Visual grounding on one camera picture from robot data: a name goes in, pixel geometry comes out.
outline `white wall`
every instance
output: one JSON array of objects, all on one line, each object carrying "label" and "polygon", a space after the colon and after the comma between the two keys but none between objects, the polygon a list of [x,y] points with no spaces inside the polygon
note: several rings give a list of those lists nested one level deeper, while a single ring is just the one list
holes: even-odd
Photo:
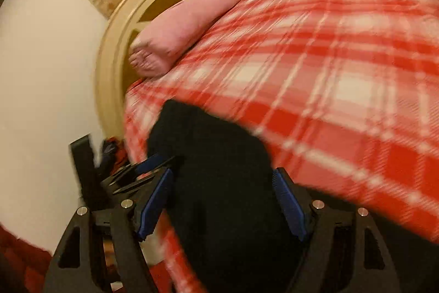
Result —
[{"label": "white wall", "polygon": [[0,8],[0,222],[52,251],[78,205],[68,145],[102,140],[93,72],[105,26],[88,0]]}]

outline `round headboard frame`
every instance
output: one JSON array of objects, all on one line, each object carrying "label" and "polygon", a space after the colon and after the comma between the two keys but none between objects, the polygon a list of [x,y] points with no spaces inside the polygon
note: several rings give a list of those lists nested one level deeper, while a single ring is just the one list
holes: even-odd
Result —
[{"label": "round headboard frame", "polygon": [[95,71],[95,100],[106,136],[123,137],[127,72],[130,72],[130,83],[136,80],[127,61],[127,52],[133,32],[139,33],[148,23],[142,17],[155,1],[123,0],[111,15],[102,38]]}]

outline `metal screw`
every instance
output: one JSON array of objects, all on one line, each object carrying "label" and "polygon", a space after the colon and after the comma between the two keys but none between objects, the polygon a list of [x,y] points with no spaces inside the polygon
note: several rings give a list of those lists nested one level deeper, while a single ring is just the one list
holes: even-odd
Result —
[{"label": "metal screw", "polygon": [[316,209],[323,209],[325,207],[325,203],[321,200],[314,200],[313,201],[313,207],[315,207]]},{"label": "metal screw", "polygon": [[125,199],[124,201],[122,201],[120,203],[120,205],[124,208],[124,209],[129,209],[130,207],[133,206],[133,201],[131,199]]},{"label": "metal screw", "polygon": [[360,207],[357,211],[358,211],[358,214],[360,216],[367,216],[367,215],[369,215],[369,211],[367,211],[367,209],[365,209],[364,207]]},{"label": "metal screw", "polygon": [[87,213],[88,209],[86,207],[80,207],[79,209],[76,210],[76,213],[79,216],[84,216]]}]

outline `pink pillow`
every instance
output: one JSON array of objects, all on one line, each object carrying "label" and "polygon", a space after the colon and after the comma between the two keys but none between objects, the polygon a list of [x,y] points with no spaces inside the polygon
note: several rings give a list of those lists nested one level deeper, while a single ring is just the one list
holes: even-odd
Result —
[{"label": "pink pillow", "polygon": [[148,24],[130,46],[141,77],[166,74],[201,36],[239,0],[182,0]]}]

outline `plaid pattern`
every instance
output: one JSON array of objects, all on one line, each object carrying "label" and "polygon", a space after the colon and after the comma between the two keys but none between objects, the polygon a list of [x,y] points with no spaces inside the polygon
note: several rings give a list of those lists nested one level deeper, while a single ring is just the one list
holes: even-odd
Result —
[{"label": "plaid pattern", "polygon": [[[439,0],[241,0],[166,76],[134,84],[144,159],[164,101],[236,121],[293,180],[439,242]],[[180,292],[203,288],[164,233]]]}]

